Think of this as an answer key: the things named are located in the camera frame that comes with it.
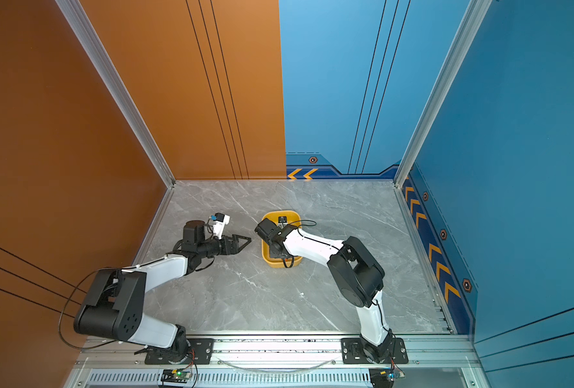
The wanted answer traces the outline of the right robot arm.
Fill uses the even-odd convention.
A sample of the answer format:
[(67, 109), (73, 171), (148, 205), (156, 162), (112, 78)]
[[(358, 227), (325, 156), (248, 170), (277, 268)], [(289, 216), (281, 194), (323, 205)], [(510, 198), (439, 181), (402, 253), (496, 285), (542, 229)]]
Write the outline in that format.
[(385, 272), (360, 239), (325, 239), (299, 225), (279, 226), (267, 218), (255, 232), (282, 259), (300, 256), (325, 266), (341, 295), (357, 309), (364, 354), (376, 364), (392, 362), (394, 335), (382, 306)]

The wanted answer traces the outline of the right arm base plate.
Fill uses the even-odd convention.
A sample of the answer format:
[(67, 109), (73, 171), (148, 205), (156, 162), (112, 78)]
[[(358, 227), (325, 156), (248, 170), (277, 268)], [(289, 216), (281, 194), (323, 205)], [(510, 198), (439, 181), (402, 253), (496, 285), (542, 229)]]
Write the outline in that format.
[(379, 345), (370, 344), (364, 338), (340, 340), (343, 362), (347, 365), (379, 364), (407, 365), (408, 351), (402, 338), (389, 335)]

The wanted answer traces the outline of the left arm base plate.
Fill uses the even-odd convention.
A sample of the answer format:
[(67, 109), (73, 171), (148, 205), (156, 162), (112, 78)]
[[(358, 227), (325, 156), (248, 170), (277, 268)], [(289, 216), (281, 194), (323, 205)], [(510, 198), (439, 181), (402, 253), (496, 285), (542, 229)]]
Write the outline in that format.
[(146, 365), (209, 365), (214, 338), (187, 338), (175, 341), (168, 349), (148, 347), (144, 349)]

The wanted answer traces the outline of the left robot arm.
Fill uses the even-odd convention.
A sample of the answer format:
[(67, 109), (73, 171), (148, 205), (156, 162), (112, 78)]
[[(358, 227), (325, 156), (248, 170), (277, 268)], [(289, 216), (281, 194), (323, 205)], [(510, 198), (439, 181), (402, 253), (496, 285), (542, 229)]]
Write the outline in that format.
[(98, 270), (74, 318), (74, 331), (139, 344), (147, 364), (192, 362), (186, 329), (145, 314), (145, 296), (169, 281), (200, 272), (202, 260), (236, 255), (251, 243), (247, 236), (225, 236), (227, 223), (224, 214), (216, 214), (208, 222), (188, 221), (182, 239), (162, 258), (134, 267)]

